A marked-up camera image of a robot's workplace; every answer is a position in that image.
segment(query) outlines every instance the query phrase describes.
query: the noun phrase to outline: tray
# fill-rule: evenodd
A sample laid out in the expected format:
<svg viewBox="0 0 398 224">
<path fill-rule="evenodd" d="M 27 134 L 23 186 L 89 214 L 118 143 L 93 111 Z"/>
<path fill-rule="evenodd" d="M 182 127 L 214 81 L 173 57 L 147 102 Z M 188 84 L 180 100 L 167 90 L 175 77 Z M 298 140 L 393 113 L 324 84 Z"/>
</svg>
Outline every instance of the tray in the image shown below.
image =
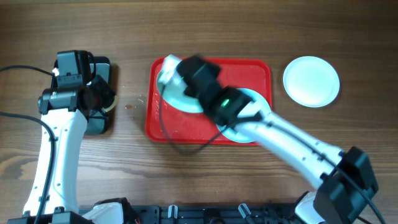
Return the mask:
<svg viewBox="0 0 398 224">
<path fill-rule="evenodd" d="M 150 70 L 148 105 L 145 132 L 155 142 L 167 142 L 159 123 L 160 93 L 156 87 L 157 74 L 162 68 L 164 58 L 158 58 Z M 260 93 L 272 108 L 271 72 L 266 63 L 253 59 L 206 58 L 221 67 L 218 81 L 221 86 L 249 88 Z M 179 111 L 163 102 L 162 118 L 167 133 L 175 143 L 204 144 L 219 130 L 203 113 L 191 114 Z M 257 146 L 256 143 L 232 142 L 223 135 L 212 144 Z"/>
</svg>

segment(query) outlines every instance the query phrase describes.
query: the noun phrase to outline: table surface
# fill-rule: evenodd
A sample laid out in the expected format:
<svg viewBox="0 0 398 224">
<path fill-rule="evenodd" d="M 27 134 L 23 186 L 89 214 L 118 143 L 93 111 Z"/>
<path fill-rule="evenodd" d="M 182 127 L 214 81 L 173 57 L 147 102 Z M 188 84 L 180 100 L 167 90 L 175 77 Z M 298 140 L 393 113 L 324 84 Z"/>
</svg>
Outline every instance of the table surface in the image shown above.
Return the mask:
<svg viewBox="0 0 398 224">
<path fill-rule="evenodd" d="M 50 71 L 58 51 L 85 49 L 107 56 L 117 79 L 120 102 L 110 129 L 85 136 L 81 144 L 81 206 L 115 197 L 134 205 L 294 202 L 313 190 L 260 147 L 211 146 L 182 157 L 169 145 L 148 140 L 151 63 L 168 54 L 201 53 L 265 61 L 272 70 L 275 112 L 322 141 L 366 151 L 380 186 L 375 204 L 389 223 L 398 220 L 396 1 L 43 2 L 0 5 L 0 67 Z M 306 108 L 284 91 L 284 68 L 303 55 L 324 58 L 338 72 L 341 91 L 331 105 Z M 2 72 L 0 111 L 39 118 L 37 99 L 49 86 L 50 78 L 41 73 Z M 3 117 L 0 124 L 2 223 L 19 217 L 29 196 L 41 127 Z M 370 209 L 363 216 L 377 223 Z"/>
</svg>

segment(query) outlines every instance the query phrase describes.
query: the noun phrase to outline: wooden tabletop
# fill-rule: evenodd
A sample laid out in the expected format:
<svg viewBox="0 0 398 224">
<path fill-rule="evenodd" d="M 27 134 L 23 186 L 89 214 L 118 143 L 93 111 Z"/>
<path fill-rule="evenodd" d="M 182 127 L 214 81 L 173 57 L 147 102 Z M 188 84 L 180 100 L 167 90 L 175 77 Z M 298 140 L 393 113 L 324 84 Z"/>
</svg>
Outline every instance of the wooden tabletop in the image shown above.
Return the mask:
<svg viewBox="0 0 398 224">
<path fill-rule="evenodd" d="M 81 144 L 81 206 L 114 197 L 127 197 L 134 205 L 294 202 L 313 190 L 261 147 L 211 146 L 183 157 L 148 140 L 151 63 L 168 54 L 201 53 L 265 61 L 272 70 L 274 111 L 322 141 L 366 151 L 380 186 L 375 204 L 388 223 L 398 222 L 396 1 L 86 2 L 0 5 L 0 67 L 51 71 L 58 51 L 82 49 L 107 56 L 116 69 L 120 102 L 111 127 L 85 136 Z M 286 94 L 284 68 L 303 55 L 324 58 L 338 72 L 341 91 L 331 105 L 306 108 Z M 39 118 L 37 99 L 49 86 L 50 78 L 41 73 L 2 72 L 0 111 Z M 1 223 L 22 214 L 40 129 L 30 121 L 0 117 Z M 370 209 L 363 216 L 377 223 Z"/>
</svg>

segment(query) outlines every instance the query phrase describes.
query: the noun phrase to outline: wooden table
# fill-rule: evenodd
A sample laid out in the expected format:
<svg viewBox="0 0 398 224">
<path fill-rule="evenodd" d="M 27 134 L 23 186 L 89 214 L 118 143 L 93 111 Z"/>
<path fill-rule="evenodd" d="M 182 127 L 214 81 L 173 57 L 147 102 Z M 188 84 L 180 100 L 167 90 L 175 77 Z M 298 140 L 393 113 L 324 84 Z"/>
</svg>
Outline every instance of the wooden table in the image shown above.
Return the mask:
<svg viewBox="0 0 398 224">
<path fill-rule="evenodd" d="M 366 151 L 380 186 L 374 201 L 389 223 L 398 221 L 396 2 L 89 1 L 0 6 L 1 67 L 23 64 L 50 71 L 58 51 L 85 49 L 109 57 L 117 68 L 120 102 L 113 123 L 107 133 L 86 136 L 81 145 L 81 206 L 114 197 L 135 205 L 294 202 L 312 190 L 293 168 L 260 147 L 211 146 L 182 157 L 169 145 L 148 140 L 151 63 L 168 54 L 201 53 L 268 63 L 276 113 L 323 141 Z M 324 58 L 338 72 L 341 91 L 330 106 L 305 108 L 287 96 L 284 68 L 302 55 Z M 37 99 L 49 86 L 50 78 L 41 73 L 3 72 L 0 111 L 39 118 Z M 29 196 L 41 127 L 1 117 L 0 128 L 0 222 L 5 222 L 22 214 Z M 363 216 L 377 223 L 370 209 Z"/>
</svg>

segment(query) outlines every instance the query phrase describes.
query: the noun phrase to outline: red tray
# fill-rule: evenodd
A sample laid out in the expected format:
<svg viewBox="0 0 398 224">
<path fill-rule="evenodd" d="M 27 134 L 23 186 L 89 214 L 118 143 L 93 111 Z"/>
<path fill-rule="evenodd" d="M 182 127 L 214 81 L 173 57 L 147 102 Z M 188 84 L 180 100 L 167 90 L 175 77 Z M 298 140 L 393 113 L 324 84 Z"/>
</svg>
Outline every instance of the red tray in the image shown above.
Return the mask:
<svg viewBox="0 0 398 224">
<path fill-rule="evenodd" d="M 159 124 L 159 91 L 156 87 L 157 74 L 162 68 L 164 58 L 157 59 L 150 70 L 148 105 L 145 132 L 155 142 L 167 142 Z M 272 108 L 271 72 L 266 63 L 260 60 L 206 58 L 221 67 L 218 77 L 221 86 L 249 88 L 260 93 Z M 219 130 L 203 113 L 191 114 L 179 111 L 163 103 L 162 118 L 165 129 L 176 143 L 204 144 Z M 229 144 L 256 146 L 252 143 L 232 142 L 223 135 L 215 139 L 212 144 Z"/>
</svg>

